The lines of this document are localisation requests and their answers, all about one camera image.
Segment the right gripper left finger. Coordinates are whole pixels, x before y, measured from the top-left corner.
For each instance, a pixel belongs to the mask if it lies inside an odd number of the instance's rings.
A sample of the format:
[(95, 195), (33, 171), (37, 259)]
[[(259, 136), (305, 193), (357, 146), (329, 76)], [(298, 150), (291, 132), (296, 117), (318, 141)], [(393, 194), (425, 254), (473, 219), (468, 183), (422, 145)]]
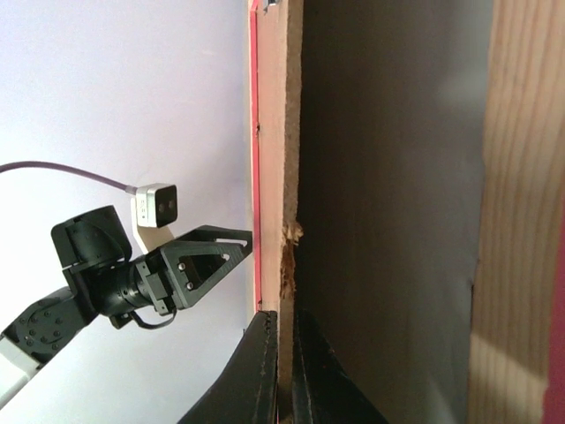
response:
[(252, 318), (226, 367), (181, 423), (275, 423), (277, 312)]

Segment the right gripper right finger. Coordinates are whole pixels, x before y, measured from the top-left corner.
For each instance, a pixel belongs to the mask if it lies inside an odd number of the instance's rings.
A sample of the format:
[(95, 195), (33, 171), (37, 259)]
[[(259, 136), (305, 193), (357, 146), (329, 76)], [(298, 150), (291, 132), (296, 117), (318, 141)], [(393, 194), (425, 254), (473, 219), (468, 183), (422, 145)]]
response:
[(348, 377), (312, 314), (294, 319), (292, 412), (295, 423), (385, 423)]

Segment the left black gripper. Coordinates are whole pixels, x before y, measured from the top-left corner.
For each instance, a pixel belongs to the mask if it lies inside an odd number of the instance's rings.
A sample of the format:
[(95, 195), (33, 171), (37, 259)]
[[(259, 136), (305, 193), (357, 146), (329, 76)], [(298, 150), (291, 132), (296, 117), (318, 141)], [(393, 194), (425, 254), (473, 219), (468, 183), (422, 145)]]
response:
[[(109, 320), (115, 329), (130, 322), (162, 329), (177, 313), (193, 307), (249, 254), (252, 232), (201, 225), (136, 260), (118, 256), (109, 263)], [(152, 307), (165, 318), (144, 321), (138, 311)]]

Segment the pink wooden picture frame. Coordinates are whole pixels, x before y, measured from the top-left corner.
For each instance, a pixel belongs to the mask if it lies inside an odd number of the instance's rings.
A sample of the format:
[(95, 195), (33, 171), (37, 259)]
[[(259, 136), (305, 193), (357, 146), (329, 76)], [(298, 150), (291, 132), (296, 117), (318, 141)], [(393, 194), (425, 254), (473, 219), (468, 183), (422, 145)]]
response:
[[(248, 4), (254, 299), (279, 314), (293, 420), (302, 48), (307, 1)], [(478, 262), (462, 423), (564, 420), (564, 4), (489, 1)]]

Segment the brown cardboard backing board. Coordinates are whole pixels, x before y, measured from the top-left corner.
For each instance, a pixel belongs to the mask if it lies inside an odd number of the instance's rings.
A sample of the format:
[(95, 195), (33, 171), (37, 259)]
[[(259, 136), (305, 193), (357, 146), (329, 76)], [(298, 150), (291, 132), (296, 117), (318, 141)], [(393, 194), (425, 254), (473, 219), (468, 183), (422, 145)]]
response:
[(492, 14), (304, 4), (298, 302), (392, 423), (466, 418)]

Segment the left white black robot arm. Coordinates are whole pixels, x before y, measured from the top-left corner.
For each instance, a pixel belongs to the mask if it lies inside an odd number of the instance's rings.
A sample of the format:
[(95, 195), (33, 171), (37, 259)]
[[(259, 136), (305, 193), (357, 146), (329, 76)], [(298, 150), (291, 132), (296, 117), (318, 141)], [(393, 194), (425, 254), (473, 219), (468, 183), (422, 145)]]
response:
[(56, 225), (51, 237), (66, 285), (27, 307), (1, 333), (1, 403), (7, 405), (99, 316), (121, 329), (155, 330), (194, 307), (252, 253), (252, 232), (201, 225), (178, 237), (132, 212), (132, 246), (114, 207)]

